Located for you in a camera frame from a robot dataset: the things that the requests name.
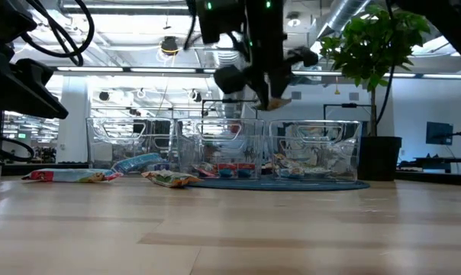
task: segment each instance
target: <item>crumpled wrapper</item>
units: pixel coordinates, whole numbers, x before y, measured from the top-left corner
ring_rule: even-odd
[[[183,186],[190,183],[203,181],[187,173],[173,172],[168,170],[145,172],[142,173],[142,176],[155,184],[169,188],[182,188]]]

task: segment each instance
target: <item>blue round mat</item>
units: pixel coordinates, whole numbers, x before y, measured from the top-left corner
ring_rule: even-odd
[[[268,190],[268,191],[341,191],[369,188],[368,183],[331,182],[331,181],[299,181],[274,180],[272,177],[263,177],[260,180],[220,180],[207,179],[193,183],[191,187],[241,189],[241,190]]]

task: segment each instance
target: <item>green leaves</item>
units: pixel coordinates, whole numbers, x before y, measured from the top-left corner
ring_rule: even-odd
[[[361,84],[361,77],[356,77],[356,78],[354,79],[354,85],[356,85],[356,87],[357,87],[357,86],[359,86],[360,84]]]
[[[366,21],[361,18],[353,18],[349,26],[351,31],[362,31],[366,26]]]
[[[365,19],[353,18],[340,37],[324,37],[321,55],[333,60],[332,70],[341,70],[356,86],[364,79],[371,92],[388,85],[382,77],[392,64],[410,70],[404,64],[413,65],[408,59],[411,49],[422,46],[422,34],[430,32],[430,25],[422,16],[402,10],[395,11],[392,23],[379,5],[369,5],[366,13]]]
[[[377,87],[379,81],[380,81],[380,76],[373,73],[369,78],[369,85],[368,86],[371,86],[371,87],[375,88],[375,87]]]
[[[378,81],[378,84],[381,85],[381,86],[383,86],[383,87],[386,87],[386,86],[388,86],[388,81],[386,81],[386,80],[384,80],[384,79],[380,79],[380,80]]]

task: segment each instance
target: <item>potted plant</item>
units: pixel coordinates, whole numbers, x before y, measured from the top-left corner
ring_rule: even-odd
[[[393,180],[401,138],[377,137],[376,89],[387,86],[388,98],[394,68],[409,70],[405,64],[413,65],[408,59],[412,47],[422,47],[422,33],[430,33],[430,28],[422,16],[407,11],[370,5],[366,13],[363,18],[353,18],[340,36],[324,37],[321,55],[334,61],[332,70],[341,70],[344,77],[354,79],[356,87],[363,84],[371,94],[370,132],[361,139],[359,178]],[[387,81],[383,77],[389,70]]]

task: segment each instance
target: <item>computer monitor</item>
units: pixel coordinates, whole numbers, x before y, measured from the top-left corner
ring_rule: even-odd
[[[453,144],[453,125],[447,123],[427,122],[426,144]]]

